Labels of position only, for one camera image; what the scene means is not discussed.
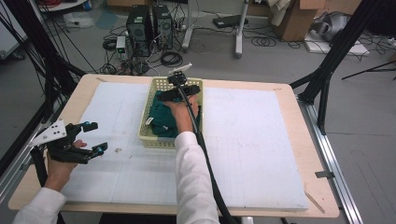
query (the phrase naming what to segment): white paper sheet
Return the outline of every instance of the white paper sheet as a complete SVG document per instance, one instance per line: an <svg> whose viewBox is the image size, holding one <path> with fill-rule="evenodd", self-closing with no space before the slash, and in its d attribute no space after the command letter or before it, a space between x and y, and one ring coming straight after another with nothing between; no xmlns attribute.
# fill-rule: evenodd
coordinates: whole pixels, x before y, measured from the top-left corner
<svg viewBox="0 0 396 224"><path fill-rule="evenodd" d="M63 193L70 201L176 204L172 149L144 148L137 133L149 85L101 83L81 121L99 129L78 138L108 142L102 158L79 165ZM305 209L307 202L276 96L205 88L204 136L228 206Z"/></svg>

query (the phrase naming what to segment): cardboard box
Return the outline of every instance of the cardboard box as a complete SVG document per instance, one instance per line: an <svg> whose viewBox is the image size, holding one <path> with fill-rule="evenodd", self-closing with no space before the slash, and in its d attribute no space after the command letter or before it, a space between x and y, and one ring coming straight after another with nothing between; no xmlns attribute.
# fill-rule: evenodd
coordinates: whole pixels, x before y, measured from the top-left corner
<svg viewBox="0 0 396 224"><path fill-rule="evenodd" d="M303 41L318 9L324 6L325 0L291 0L282 22L273 26L275 34L285 41Z"/></svg>
<svg viewBox="0 0 396 224"><path fill-rule="evenodd" d="M107 5L110 7L131 7L133 5L148 5L150 0L107 0Z"/></svg>
<svg viewBox="0 0 396 224"><path fill-rule="evenodd" d="M394 64L396 64L396 53L394 53L389 59L388 59L388 61L391 63L391 62L394 62Z"/></svg>
<svg viewBox="0 0 396 224"><path fill-rule="evenodd" d="M267 17L271 13L270 7L265 4L255 4L253 0L248 1L247 15Z"/></svg>
<svg viewBox="0 0 396 224"><path fill-rule="evenodd" d="M325 7L318 10L317 16L321 16L323 12L330 13L334 11L340 11L348 15L352 15L360 3L361 0L326 0Z"/></svg>

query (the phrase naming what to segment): desktop computer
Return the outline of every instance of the desktop computer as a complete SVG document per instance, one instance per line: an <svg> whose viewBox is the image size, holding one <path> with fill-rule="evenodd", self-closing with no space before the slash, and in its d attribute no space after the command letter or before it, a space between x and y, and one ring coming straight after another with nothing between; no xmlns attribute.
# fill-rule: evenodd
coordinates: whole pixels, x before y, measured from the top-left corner
<svg viewBox="0 0 396 224"><path fill-rule="evenodd" d="M149 6L132 6L126 28L131 40L133 56L148 57L151 54L150 45L153 40Z"/></svg>
<svg viewBox="0 0 396 224"><path fill-rule="evenodd" d="M167 6L152 7L154 36L158 49L171 49L173 47L172 16Z"/></svg>

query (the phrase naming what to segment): human hand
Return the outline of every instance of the human hand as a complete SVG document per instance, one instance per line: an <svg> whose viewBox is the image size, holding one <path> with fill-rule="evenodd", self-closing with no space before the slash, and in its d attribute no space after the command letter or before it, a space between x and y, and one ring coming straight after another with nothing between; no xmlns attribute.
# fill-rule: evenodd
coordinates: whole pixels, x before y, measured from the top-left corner
<svg viewBox="0 0 396 224"><path fill-rule="evenodd" d="M81 148L87 146L82 140L77 140L74 144L75 147ZM50 154L47 152L48 158L48 178L45 188L54 189L56 191L61 191L64 185L69 181L70 174L73 169L78 165L73 162L61 162L54 161L50 158Z"/></svg>
<svg viewBox="0 0 396 224"><path fill-rule="evenodd" d="M189 98L190 105L195 117L197 117L198 115L198 104L196 102L197 97L197 95L193 95ZM163 104L171 108L172 114L176 120L177 130L179 133L192 132L192 121L185 102L175 103L171 101L166 101L163 102Z"/></svg>

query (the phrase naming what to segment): yellow basket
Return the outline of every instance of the yellow basket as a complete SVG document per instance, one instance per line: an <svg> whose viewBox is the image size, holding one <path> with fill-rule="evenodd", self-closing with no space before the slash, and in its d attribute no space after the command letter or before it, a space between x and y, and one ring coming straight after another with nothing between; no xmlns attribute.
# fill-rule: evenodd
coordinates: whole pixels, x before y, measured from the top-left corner
<svg viewBox="0 0 396 224"><path fill-rule="evenodd" d="M200 78L188 78L187 85L197 85L201 91L198 93L197 103L201 106L201 122L200 130L203 130L203 106L204 106L204 84ZM152 133L151 125L146 124L146 120L149 118L149 110L152 106L155 93L157 91L169 91L175 86L168 83L167 77L154 77L151 81L148 90L148 97L146 100L145 110L143 111L142 120L140 120L140 131L139 138L143 142L144 147L153 148L175 148L175 138L170 137L158 137Z"/></svg>

